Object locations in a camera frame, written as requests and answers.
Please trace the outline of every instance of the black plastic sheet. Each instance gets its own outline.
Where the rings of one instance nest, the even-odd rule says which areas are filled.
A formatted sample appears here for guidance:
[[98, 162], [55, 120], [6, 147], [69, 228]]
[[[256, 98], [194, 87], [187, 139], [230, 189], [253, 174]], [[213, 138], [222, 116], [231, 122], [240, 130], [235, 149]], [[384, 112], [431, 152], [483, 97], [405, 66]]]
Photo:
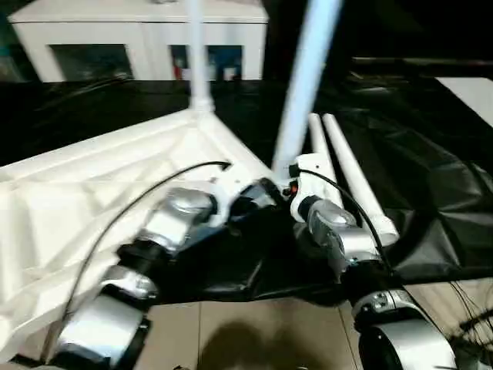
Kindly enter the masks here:
[[[285, 91], [285, 84], [273, 82], [213, 85], [219, 118], [268, 165]], [[2, 165], [188, 105], [188, 89], [177, 82], [0, 85], [0, 97]], [[337, 117], [401, 232], [387, 255], [404, 283], [493, 276], [493, 129], [487, 123], [433, 79], [323, 86], [314, 111]], [[228, 248], [227, 230], [216, 247], [191, 251], [188, 263], [201, 256], [202, 264], [194, 273], [182, 269], [187, 289], [170, 292], [166, 300], [340, 300], [327, 265], [294, 243], [289, 217], [266, 212], [276, 214], [260, 215], [276, 220], [272, 237], [259, 240], [261, 233], [250, 234], [250, 225], [233, 234], [235, 250]]]

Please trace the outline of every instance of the white pole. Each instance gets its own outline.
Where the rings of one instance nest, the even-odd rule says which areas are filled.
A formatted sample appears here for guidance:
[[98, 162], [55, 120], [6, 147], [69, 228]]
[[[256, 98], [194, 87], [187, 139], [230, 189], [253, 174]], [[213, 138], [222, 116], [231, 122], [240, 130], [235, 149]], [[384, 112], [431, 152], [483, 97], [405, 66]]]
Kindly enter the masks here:
[[192, 69], [190, 106], [196, 112], [214, 111], [207, 82], [206, 47], [203, 44], [202, 0], [186, 0], [189, 13], [189, 47], [187, 48], [189, 66]]
[[342, 0], [308, 3], [273, 158], [273, 171], [280, 180], [289, 178], [289, 166], [301, 152], [307, 116], [313, 109], [341, 3]]
[[399, 239], [399, 233], [392, 220], [385, 216], [380, 207], [335, 117], [331, 114], [324, 115], [324, 124], [354, 199], [369, 216], [382, 244], [385, 246], [395, 243]]
[[[322, 128], [322, 122], [320, 121], [320, 116], [318, 114], [311, 113], [308, 116], [308, 123], [310, 125], [311, 146], [314, 149], [314, 153], [321, 154], [327, 160], [327, 168], [322, 174], [332, 181], [337, 182], [334, 166], [332, 165], [332, 159], [330, 158], [329, 148], [327, 147], [327, 141], [325, 141], [325, 134], [324, 129]], [[330, 201], [337, 206], [344, 208], [339, 190], [330, 184], [325, 184], [325, 186], [327, 188]]]

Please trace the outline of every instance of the floor tile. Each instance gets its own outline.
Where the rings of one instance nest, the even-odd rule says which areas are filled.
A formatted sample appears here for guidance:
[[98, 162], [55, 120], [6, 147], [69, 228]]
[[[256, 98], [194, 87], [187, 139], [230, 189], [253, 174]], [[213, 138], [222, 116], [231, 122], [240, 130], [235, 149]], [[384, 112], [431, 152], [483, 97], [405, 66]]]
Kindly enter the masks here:
[[340, 317], [344, 323], [344, 329], [346, 331], [347, 339], [351, 347], [351, 354], [353, 355], [354, 362], [358, 370], [363, 370], [361, 364], [360, 352], [358, 351], [358, 341], [360, 340], [360, 333], [354, 329], [353, 315], [351, 314], [351, 305], [349, 302], [345, 302], [339, 307]]
[[293, 298], [204, 302], [199, 370], [354, 370], [336, 308]]
[[153, 328], [135, 370], [194, 369], [199, 353], [200, 303], [154, 307]]

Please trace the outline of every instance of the black cable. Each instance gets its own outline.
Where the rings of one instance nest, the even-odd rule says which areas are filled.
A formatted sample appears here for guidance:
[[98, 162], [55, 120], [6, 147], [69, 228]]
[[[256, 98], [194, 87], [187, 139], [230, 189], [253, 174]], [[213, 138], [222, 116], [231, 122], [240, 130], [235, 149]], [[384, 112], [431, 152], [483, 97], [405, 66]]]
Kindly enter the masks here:
[[353, 198], [353, 196], [347, 190], [345, 190], [341, 185], [339, 185], [335, 181], [332, 181], [331, 179], [325, 177], [324, 175], [321, 175], [317, 172], [310, 171], [310, 170], [299, 169], [299, 171], [301, 173], [309, 173], [310, 175], [316, 176], [316, 177], [322, 179], [323, 181], [329, 183], [331, 186], [338, 189], [340, 191], [340, 193], [353, 204], [353, 206], [357, 209], [357, 211], [363, 217], [363, 220], [367, 223], [368, 228], [370, 229], [371, 235], [373, 236], [373, 238], [375, 240], [375, 244], [377, 246], [377, 251], [381, 256], [382, 262], [384, 262], [384, 265], [389, 270], [389, 272], [392, 272], [392, 266], [384, 254], [384, 246], [382, 245], [381, 239], [378, 236], [378, 233], [377, 233], [377, 230], [375, 229], [375, 226], [371, 222], [367, 213], [364, 211], [363, 207]]
[[465, 291], [464, 288], [461, 287], [461, 285], [458, 282], [455, 283], [455, 286], [457, 287], [457, 289], [459, 289], [462, 292], [462, 294], [468, 299], [468, 301], [470, 301], [478, 309], [478, 312], [481, 312], [479, 315], [473, 317], [472, 320], [462, 323], [461, 324], [462, 330], [468, 328], [469, 325], [477, 325], [480, 322], [486, 321], [486, 324], [488, 325], [488, 327], [491, 330], [491, 333], [493, 334], [493, 325], [491, 324], [491, 320], [490, 320], [490, 318], [493, 316], [493, 308], [488, 309], [485, 307], [485, 310], [483, 311], [483, 309], [480, 308], [471, 297], [469, 297], [467, 291]]
[[[183, 170], [180, 170], [173, 175], [167, 177], [164, 180], [161, 180], [154, 185], [152, 185], [149, 189], [141, 193], [136, 199], [134, 199], [132, 202], [127, 204], [114, 218], [106, 225], [102, 233], [98, 236], [94, 244], [91, 246], [91, 249], [89, 250], [86, 258], [82, 262], [82, 265], [80, 267], [79, 273], [77, 274], [77, 277], [75, 278], [74, 285], [72, 286], [72, 290], [70, 291], [69, 299], [67, 300], [67, 303], [65, 304], [65, 307], [62, 312], [62, 317], [61, 317], [61, 328], [65, 325], [65, 322], [67, 320], [67, 317], [69, 316], [70, 312], [70, 306], [72, 305], [72, 301], [75, 295], [75, 292], [77, 291], [77, 287], [79, 286], [79, 283], [82, 279], [82, 276], [84, 275], [84, 272], [86, 272], [87, 267], [89, 266], [89, 262], [92, 259], [93, 254], [96, 252], [98, 249], [99, 244], [101, 243], [102, 239], [106, 236], [108, 231], [116, 224], [117, 221], [120, 220], [120, 218], [125, 215], [131, 208], [133, 208], [138, 202], [140, 202], [144, 197], [146, 197], [149, 193], [152, 193], [155, 189], [161, 187], [165, 183], [177, 178], [178, 176], [183, 175], [184, 173], [187, 173], [191, 170], [195, 170], [196, 168], [200, 167], [205, 167], [205, 166], [221, 166], [223, 170], [225, 170], [227, 167], [229, 167], [231, 163], [229, 162], [224, 162], [224, 161], [219, 161], [219, 160], [214, 160], [210, 162], [203, 162], [203, 163], [198, 163], [193, 166], [189, 166]], [[45, 343], [43, 345], [43, 352], [45, 352], [46, 358], [41, 358], [42, 361], [46, 362], [47, 357], [48, 357], [48, 351], [50, 347], [50, 342], [51, 342], [51, 337], [54, 333], [49, 333], [46, 336]]]
[[[461, 285], [458, 282], [455, 282], [455, 288], [462, 292], [462, 294], [468, 299], [468, 301], [470, 301], [478, 309], [478, 312], [482, 311], [482, 309], [472, 300], [471, 297], [469, 297], [469, 294], [461, 287]], [[493, 325], [491, 325], [491, 321], [490, 321], [491, 316], [493, 316], [493, 308], [489, 310], [486, 309], [486, 311], [483, 311], [475, 315], [474, 317], [470, 318], [466, 322], [461, 323], [459, 327], [464, 332], [468, 332], [471, 329], [474, 329], [475, 334], [479, 337], [478, 330], [476, 329], [476, 325], [479, 325], [483, 329], [483, 331], [485, 331], [486, 337], [488, 339], [488, 341], [485, 344], [483, 343], [483, 341], [481, 341], [481, 344], [484, 345], [485, 347], [485, 345], [487, 345], [491, 341], [488, 336], [488, 329], [490, 329], [491, 333], [493, 333]]]
[[[459, 297], [459, 299], [462, 301], [462, 304], [464, 305], [464, 308], [465, 308], [465, 311], [466, 311], [466, 315], [468, 316], [469, 321], [473, 320], [473, 318], [474, 318], [474, 317], [473, 317], [473, 315], [472, 315], [471, 309], [469, 308], [469, 306], [468, 306], [467, 302], [466, 302], [466, 301], [465, 301], [465, 299], [464, 299], [464, 296], [463, 296], [463, 295], [461, 294], [461, 292], [457, 289], [457, 287], [454, 285], [454, 283], [452, 283], [452, 282], [451, 282], [451, 283], [449, 283], [449, 284], [450, 284], [450, 286], [452, 287], [452, 289], [454, 289], [455, 294], [456, 294], [456, 295]], [[465, 336], [465, 335], [466, 335], [466, 334], [467, 334], [470, 330], [472, 330], [472, 331], [474, 332], [474, 334], [475, 334], [475, 342], [476, 342], [476, 343], [478, 343], [478, 342], [479, 342], [479, 344], [480, 344], [482, 347], [484, 347], [484, 346], [485, 346], [485, 344], [482, 342], [481, 337], [480, 337], [480, 335], [479, 335], [479, 333], [478, 333], [478, 329], [476, 328], [476, 326], [475, 326], [475, 325], [473, 325], [471, 328], [469, 328], [469, 330], [468, 330], [468, 331], [465, 331], [464, 329], [462, 329], [462, 331], [463, 331], [462, 337], [464, 337], [464, 336]]]

